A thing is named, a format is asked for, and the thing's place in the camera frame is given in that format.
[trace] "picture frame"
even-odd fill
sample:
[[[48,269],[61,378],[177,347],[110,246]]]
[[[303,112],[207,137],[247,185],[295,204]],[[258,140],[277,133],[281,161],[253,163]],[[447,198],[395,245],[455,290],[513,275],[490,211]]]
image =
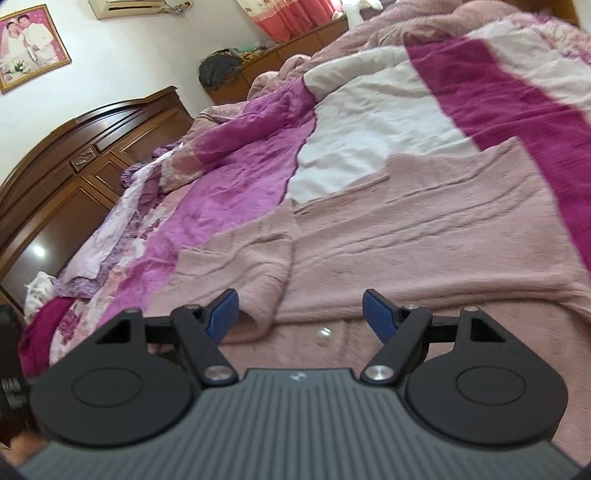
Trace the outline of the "picture frame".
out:
[[[46,4],[0,18],[1,93],[70,63]]]

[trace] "groom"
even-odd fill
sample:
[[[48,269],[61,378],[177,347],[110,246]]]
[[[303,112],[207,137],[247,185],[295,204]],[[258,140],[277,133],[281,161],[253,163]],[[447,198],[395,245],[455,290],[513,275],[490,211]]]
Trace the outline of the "groom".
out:
[[[54,38],[49,29],[42,23],[32,23],[28,15],[21,15],[17,18],[25,40],[33,50],[35,62],[41,68],[57,63],[56,49],[53,47]]]

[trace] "air conditioner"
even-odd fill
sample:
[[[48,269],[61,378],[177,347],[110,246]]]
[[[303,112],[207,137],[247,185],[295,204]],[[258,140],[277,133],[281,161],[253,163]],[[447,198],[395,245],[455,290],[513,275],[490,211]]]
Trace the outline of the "air conditioner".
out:
[[[154,15],[167,9],[164,0],[88,0],[96,18]]]

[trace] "bride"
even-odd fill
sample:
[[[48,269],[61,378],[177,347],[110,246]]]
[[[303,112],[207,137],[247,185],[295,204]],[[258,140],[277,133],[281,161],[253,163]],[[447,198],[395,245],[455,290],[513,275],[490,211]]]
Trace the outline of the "bride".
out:
[[[22,62],[22,71],[15,72],[14,65]],[[34,53],[22,34],[17,22],[10,20],[2,32],[0,43],[0,69],[2,73],[16,80],[27,73],[38,70]]]

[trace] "white pearl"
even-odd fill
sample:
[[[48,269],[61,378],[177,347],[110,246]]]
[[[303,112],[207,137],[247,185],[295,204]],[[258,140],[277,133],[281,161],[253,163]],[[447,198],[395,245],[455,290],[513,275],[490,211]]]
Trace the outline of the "white pearl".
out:
[[[332,335],[332,331],[329,328],[323,328],[322,330],[318,331],[318,344],[319,345],[327,345],[330,341],[330,336]]]

